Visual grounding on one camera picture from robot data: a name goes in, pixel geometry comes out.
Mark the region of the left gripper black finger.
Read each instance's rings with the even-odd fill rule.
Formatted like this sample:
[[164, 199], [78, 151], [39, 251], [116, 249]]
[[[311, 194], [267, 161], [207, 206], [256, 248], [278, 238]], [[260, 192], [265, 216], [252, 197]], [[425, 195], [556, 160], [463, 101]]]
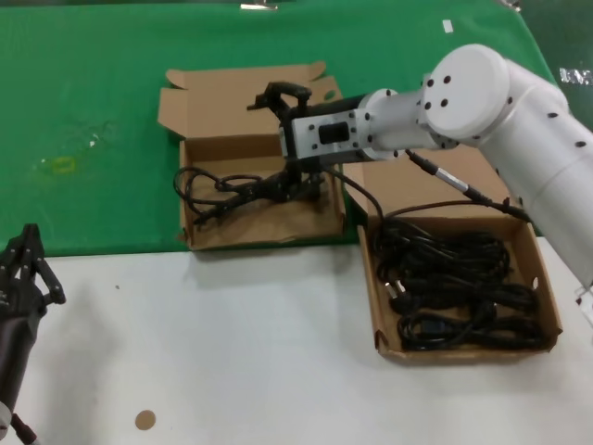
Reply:
[[41, 240], [38, 225], [35, 223], [28, 223], [25, 225], [24, 229], [25, 241], [22, 266], [29, 267], [30, 278], [33, 278], [35, 274], [38, 274], [47, 286], [48, 293], [44, 296], [47, 304], [64, 304], [66, 302], [64, 289], [45, 260], [44, 245]]
[[25, 224], [20, 235], [11, 238], [1, 252], [1, 278], [30, 278], [30, 226]]

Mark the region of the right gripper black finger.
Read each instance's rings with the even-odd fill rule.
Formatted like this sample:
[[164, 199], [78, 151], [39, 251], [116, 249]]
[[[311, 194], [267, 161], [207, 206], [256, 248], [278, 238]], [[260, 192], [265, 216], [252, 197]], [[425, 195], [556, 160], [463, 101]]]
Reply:
[[[288, 95], [297, 100], [295, 107], [290, 107], [283, 95]], [[308, 110], [311, 90], [308, 87], [289, 82], [270, 82], [265, 91], [256, 95], [255, 102], [246, 107], [247, 110], [269, 109], [277, 119], [286, 119], [295, 112], [297, 116]]]
[[271, 178], [271, 200], [276, 203], [292, 201], [317, 201], [324, 184], [320, 172], [306, 173], [283, 170]]

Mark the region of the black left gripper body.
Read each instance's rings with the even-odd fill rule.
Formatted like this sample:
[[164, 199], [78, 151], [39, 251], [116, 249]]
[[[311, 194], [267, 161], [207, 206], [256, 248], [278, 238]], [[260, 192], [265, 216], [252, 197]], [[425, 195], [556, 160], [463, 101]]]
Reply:
[[1, 277], [1, 323], [47, 313], [44, 295], [34, 278]]

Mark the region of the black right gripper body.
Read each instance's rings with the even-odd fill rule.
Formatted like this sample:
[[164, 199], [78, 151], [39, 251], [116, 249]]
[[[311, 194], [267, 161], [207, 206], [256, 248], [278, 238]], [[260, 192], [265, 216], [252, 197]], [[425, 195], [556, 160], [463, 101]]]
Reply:
[[303, 175], [312, 178], [322, 173], [318, 152], [321, 146], [319, 127], [324, 119], [324, 115], [317, 115], [281, 121], [279, 136], [289, 180], [301, 180]]

